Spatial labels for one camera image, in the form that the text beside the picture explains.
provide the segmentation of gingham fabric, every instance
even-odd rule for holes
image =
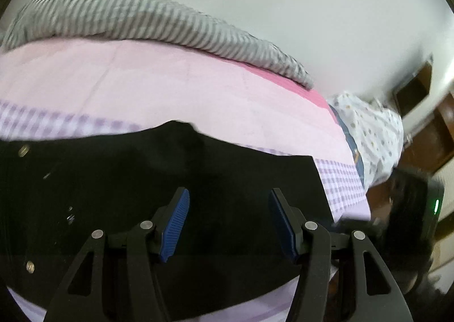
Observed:
[[[273,71],[307,89],[303,65],[271,42],[169,0],[32,0],[11,22],[5,50],[49,37],[150,39],[201,49]]]
[[[0,100],[0,139],[31,140],[63,139],[90,135],[124,134],[142,130],[134,123],[90,117],[88,115],[63,114],[27,106],[18,106]],[[242,145],[275,155],[291,155],[269,148]],[[314,158],[326,199],[333,217],[349,207],[366,200],[355,166]]]

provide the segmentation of wooden furniture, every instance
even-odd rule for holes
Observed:
[[[431,82],[432,64],[426,62],[416,75],[409,76],[394,90],[394,100],[401,117],[428,96]]]
[[[435,173],[454,157],[454,98],[449,93],[434,111],[433,119],[400,157],[399,166]]]

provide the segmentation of black cloth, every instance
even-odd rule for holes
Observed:
[[[0,321],[30,322],[0,277]]]
[[[30,150],[19,157],[24,144]],[[271,223],[272,188],[307,219],[332,221],[311,157],[239,147],[185,123],[124,135],[0,141],[1,276],[47,308],[93,230],[115,234],[151,219],[178,186],[190,192],[188,217],[175,255],[157,269],[173,320],[256,298],[298,275]]]

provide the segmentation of white patterned cloth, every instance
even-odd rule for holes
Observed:
[[[358,146],[364,163],[364,189],[386,181],[403,149],[400,116],[379,103],[371,105],[349,93],[339,94],[329,102]]]

